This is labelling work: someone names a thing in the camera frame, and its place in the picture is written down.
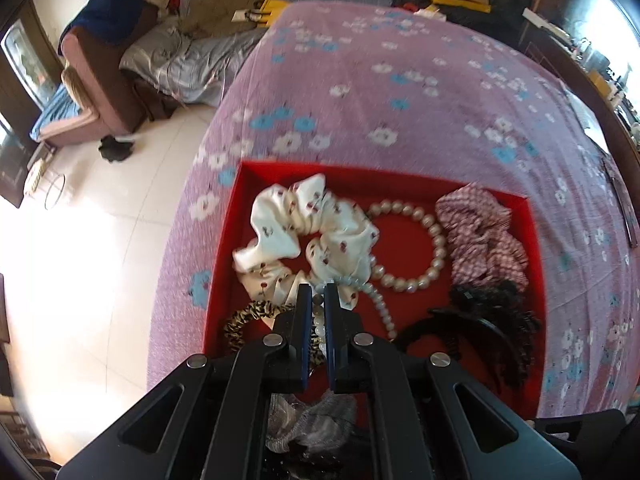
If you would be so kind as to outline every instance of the pearl bracelet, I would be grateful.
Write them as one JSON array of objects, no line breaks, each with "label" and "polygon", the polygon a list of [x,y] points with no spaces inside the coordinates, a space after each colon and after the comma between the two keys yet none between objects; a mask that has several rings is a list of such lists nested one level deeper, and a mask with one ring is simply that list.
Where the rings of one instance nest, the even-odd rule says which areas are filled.
[{"label": "pearl bracelet", "polygon": [[444,267],[444,258],[447,257],[447,250],[445,248],[447,240],[441,234],[442,227],[436,222],[433,215],[425,214],[424,209],[421,207],[414,207],[400,200],[396,200],[393,203],[389,200],[383,200],[379,204],[373,203],[369,207],[367,215],[370,219],[373,219],[381,214],[389,213],[402,214],[403,216],[411,217],[414,222],[420,222],[420,225],[427,230],[432,238],[434,247],[433,260],[431,261],[431,266],[424,274],[418,276],[418,278],[406,280],[404,278],[396,278],[394,275],[386,272],[385,267],[378,264],[377,258],[371,255],[369,257],[371,278],[373,280],[380,280],[382,286],[393,288],[396,292],[412,293],[418,289],[427,288],[431,282],[438,279],[440,270]]},{"label": "pearl bracelet", "polygon": [[[382,323],[385,325],[386,336],[391,340],[398,336],[398,332],[396,332],[396,325],[386,307],[385,300],[382,297],[382,294],[378,292],[371,282],[361,283],[359,280],[352,278],[351,276],[342,276],[334,278],[334,283],[336,285],[352,286],[356,290],[360,290],[367,294],[371,298],[371,301],[373,301],[373,305],[378,311]],[[324,293],[324,284],[316,286],[316,294],[314,296],[314,326],[316,335],[320,338],[320,351],[326,356],[326,329],[324,327],[324,309],[321,306],[324,301],[322,293]]]}]

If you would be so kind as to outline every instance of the white scrunchie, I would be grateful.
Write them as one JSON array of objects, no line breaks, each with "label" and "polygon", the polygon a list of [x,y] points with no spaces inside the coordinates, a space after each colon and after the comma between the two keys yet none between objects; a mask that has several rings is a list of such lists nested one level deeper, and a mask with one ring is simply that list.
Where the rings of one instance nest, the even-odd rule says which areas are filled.
[{"label": "white scrunchie", "polygon": [[[369,279],[378,229],[355,202],[337,199],[324,183],[324,175],[316,174],[290,189],[275,184],[256,197],[251,226],[258,238],[234,252],[238,278],[252,300],[295,303],[300,283],[316,286],[339,276],[361,283]],[[300,256],[298,235],[314,233],[321,236],[306,247],[311,273],[294,274],[279,260]],[[350,286],[339,286],[338,291],[340,305],[352,310],[357,291]]]}]

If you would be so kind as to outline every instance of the scrunchie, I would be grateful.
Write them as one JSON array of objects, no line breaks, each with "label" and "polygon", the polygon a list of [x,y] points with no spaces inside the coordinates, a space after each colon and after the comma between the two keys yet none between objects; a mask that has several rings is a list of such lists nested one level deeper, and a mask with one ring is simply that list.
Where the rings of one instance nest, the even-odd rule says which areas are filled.
[{"label": "scrunchie", "polygon": [[[251,226],[258,237],[233,254],[238,278],[252,300],[295,304],[300,283],[317,286],[341,276],[361,283],[369,279],[378,229],[355,202],[336,198],[324,184],[324,175],[316,174],[289,189],[275,184],[256,197]],[[306,247],[308,276],[293,273],[279,261],[300,255],[298,235],[316,233],[321,236]],[[338,292],[340,305],[352,310],[357,291],[339,286]]]},{"label": "scrunchie", "polygon": [[438,199],[436,213],[448,231],[455,285],[497,285],[510,280],[519,292],[527,288],[527,253],[507,232],[511,210],[491,193],[478,184],[468,184]]}]

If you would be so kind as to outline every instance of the yellow object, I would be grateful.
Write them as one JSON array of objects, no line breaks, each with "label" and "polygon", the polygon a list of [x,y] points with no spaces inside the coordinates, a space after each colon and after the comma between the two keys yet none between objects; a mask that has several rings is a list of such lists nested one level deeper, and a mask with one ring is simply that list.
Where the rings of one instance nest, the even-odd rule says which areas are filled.
[{"label": "yellow object", "polygon": [[258,22],[258,27],[271,27],[273,22],[280,16],[280,13],[284,10],[289,2],[284,0],[265,0],[260,7],[260,13],[262,17]]},{"label": "yellow object", "polygon": [[589,79],[591,79],[591,82],[598,89],[600,95],[606,99],[611,92],[611,88],[609,88],[607,82],[604,81],[604,78],[595,70],[591,70],[591,72],[589,72]]},{"label": "yellow object", "polygon": [[478,4],[476,2],[470,2],[469,0],[431,0],[437,5],[450,5],[455,7],[466,7],[470,10],[479,10],[480,12],[491,12],[491,5]]}]

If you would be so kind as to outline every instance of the pillow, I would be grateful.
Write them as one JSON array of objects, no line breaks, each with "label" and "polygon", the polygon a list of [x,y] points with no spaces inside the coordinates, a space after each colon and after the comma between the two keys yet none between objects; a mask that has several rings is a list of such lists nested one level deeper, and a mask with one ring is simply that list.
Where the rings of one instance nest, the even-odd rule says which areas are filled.
[{"label": "pillow", "polygon": [[60,74],[62,84],[65,86],[66,91],[73,101],[80,107],[81,110],[88,110],[94,107],[89,94],[87,94],[82,84],[82,80],[76,72],[76,69],[72,66],[67,66]]}]

